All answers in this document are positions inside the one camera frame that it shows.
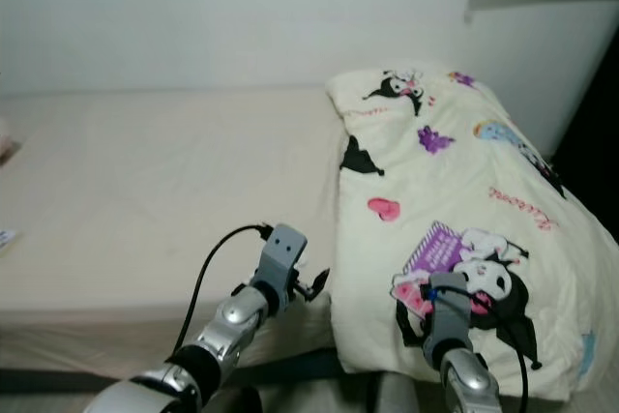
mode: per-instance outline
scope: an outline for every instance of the kuromi character print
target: kuromi character print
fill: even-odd
[[[396,320],[404,343],[420,345],[427,336],[426,319],[431,316],[432,304],[422,297],[421,285],[428,283],[432,273],[462,273],[467,291],[476,297],[471,299],[471,327],[494,329],[500,340],[514,347],[512,333],[523,354],[533,362],[531,368],[541,368],[533,321],[525,315],[529,293],[511,269],[528,257],[528,251],[498,234],[478,228],[458,234],[435,221],[402,273],[392,280],[391,295],[397,300]],[[411,326],[409,313],[415,317],[417,331]]]
[[[378,173],[378,176],[385,175],[385,170],[380,169],[374,164],[369,152],[359,148],[359,141],[354,135],[348,138],[348,147],[344,152],[344,158],[339,166],[339,169],[343,168],[348,168],[362,174]]]
[[[370,92],[363,97],[364,100],[374,96],[382,96],[388,99],[398,99],[406,97],[413,103],[415,116],[419,116],[422,107],[422,96],[424,89],[420,85],[421,74],[415,72],[383,72],[383,79],[378,89]]]

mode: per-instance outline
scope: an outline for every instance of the bed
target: bed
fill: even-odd
[[[14,98],[0,114],[22,144],[0,168],[0,228],[19,232],[0,256],[1,369],[123,377],[159,362],[205,254],[239,225],[306,234],[305,280],[333,263],[344,135],[323,89]],[[222,248],[189,334],[261,247],[246,232]],[[333,346],[329,320],[327,288],[241,365]]]

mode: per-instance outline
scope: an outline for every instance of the purple star print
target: purple star print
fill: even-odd
[[[430,129],[429,126],[424,126],[417,131],[419,143],[426,147],[426,150],[431,154],[435,154],[441,149],[446,149],[449,144],[456,140],[445,135],[438,135],[438,132]]]
[[[453,73],[449,73],[449,76],[451,79],[455,79],[460,84],[464,84],[465,86],[468,86],[468,87],[473,87],[473,83],[475,82],[475,79],[472,76],[469,76],[468,74],[453,72]]]

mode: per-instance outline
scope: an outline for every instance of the floor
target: floor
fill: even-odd
[[[324,380],[294,386],[262,389],[265,413],[365,413],[370,378],[367,375],[348,376],[340,380]],[[447,413],[442,390],[438,385],[419,383],[417,395],[420,413]],[[11,413],[77,413],[88,405],[92,396],[3,396],[0,411]],[[234,396],[221,396],[204,413],[240,413],[230,406]],[[518,400],[503,398],[505,413],[517,412]],[[619,411],[619,357],[599,386],[589,392],[578,393],[568,403],[532,399],[531,413],[614,413]]]

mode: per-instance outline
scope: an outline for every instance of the cartoon print pillowcase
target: cartoon print pillowcase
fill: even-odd
[[[600,324],[619,299],[582,298],[579,289],[619,278],[619,270],[603,261],[606,272],[592,274],[580,258],[583,244],[593,243],[595,259],[617,257],[616,244],[564,192],[494,94],[466,74],[420,66],[342,74],[327,90],[350,133],[332,280],[344,366],[434,378],[404,346],[398,324],[403,310],[419,344],[431,311],[420,284],[432,272],[457,272],[518,334],[532,395],[565,399],[595,382],[606,366],[600,354],[617,341]],[[505,328],[474,305],[471,322],[502,392],[518,395]],[[583,369],[582,341],[591,334],[596,356]]]

